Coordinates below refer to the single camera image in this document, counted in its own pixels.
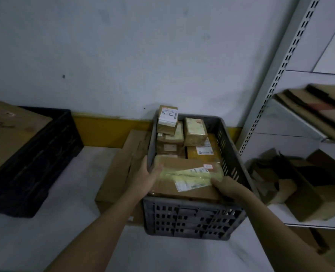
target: yellow baseboard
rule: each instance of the yellow baseboard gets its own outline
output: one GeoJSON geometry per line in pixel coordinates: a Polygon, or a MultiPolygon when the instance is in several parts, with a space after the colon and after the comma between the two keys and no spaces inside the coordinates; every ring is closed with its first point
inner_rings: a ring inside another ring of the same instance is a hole
{"type": "MultiPolygon", "coordinates": [[[[73,114],[74,122],[85,146],[122,148],[132,129],[151,131],[152,121],[73,114]]],[[[234,142],[242,128],[228,127],[234,142]]]]}

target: hand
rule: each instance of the hand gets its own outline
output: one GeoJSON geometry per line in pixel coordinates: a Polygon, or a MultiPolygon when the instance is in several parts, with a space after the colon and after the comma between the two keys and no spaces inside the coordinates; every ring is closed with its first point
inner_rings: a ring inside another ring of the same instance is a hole
{"type": "Polygon", "coordinates": [[[231,177],[224,177],[222,181],[218,181],[218,180],[212,178],[210,180],[210,182],[213,184],[213,186],[218,188],[218,190],[223,195],[228,196],[228,197],[233,198],[233,199],[236,199],[242,193],[244,193],[246,190],[248,190],[246,187],[244,187],[242,184],[236,182],[231,177]]]}
{"type": "Polygon", "coordinates": [[[149,173],[147,171],[147,155],[145,155],[141,167],[133,176],[127,192],[137,196],[137,200],[140,201],[151,190],[156,178],[161,174],[162,169],[163,164],[159,164],[157,167],[153,168],[151,173],[149,173]]]}

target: black plastic crate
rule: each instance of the black plastic crate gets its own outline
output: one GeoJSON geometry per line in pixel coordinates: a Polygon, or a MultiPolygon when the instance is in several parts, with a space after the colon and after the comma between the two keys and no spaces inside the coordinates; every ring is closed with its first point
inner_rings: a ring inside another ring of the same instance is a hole
{"type": "MultiPolygon", "coordinates": [[[[220,117],[179,114],[179,121],[186,117],[203,119],[208,133],[215,134],[224,175],[249,188],[258,196],[258,191],[244,167],[226,126],[220,117]]],[[[156,155],[156,125],[154,127],[147,155],[147,169],[150,170],[156,155]]],[[[143,199],[145,230],[149,235],[175,236],[196,239],[228,240],[231,233],[246,218],[242,207],[231,200],[227,205],[206,202],[146,196],[143,199]]]]}
{"type": "Polygon", "coordinates": [[[0,213],[33,217],[83,143],[70,110],[23,108],[53,120],[0,167],[0,213]]]}

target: floor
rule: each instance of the floor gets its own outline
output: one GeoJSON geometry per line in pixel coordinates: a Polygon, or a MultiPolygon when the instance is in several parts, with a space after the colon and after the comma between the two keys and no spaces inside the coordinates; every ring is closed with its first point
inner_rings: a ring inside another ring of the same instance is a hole
{"type": "MultiPolygon", "coordinates": [[[[0,215],[0,270],[43,271],[99,216],[94,197],[119,149],[84,147],[32,219],[0,215]]],[[[246,219],[227,242],[148,236],[126,226],[106,271],[273,271],[246,219]]]]}

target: metal shelving unit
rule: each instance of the metal shelving unit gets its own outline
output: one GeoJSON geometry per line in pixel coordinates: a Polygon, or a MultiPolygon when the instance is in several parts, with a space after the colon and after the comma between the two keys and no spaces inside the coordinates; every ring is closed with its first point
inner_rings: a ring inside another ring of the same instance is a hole
{"type": "MultiPolygon", "coordinates": [[[[300,0],[236,144],[247,167],[272,149],[306,158],[317,149],[335,159],[335,142],[278,101],[273,94],[309,83],[335,84],[334,74],[313,73],[335,34],[335,0],[300,0]]],[[[335,229],[335,217],[298,222],[285,205],[270,209],[287,225],[335,229]]]]}

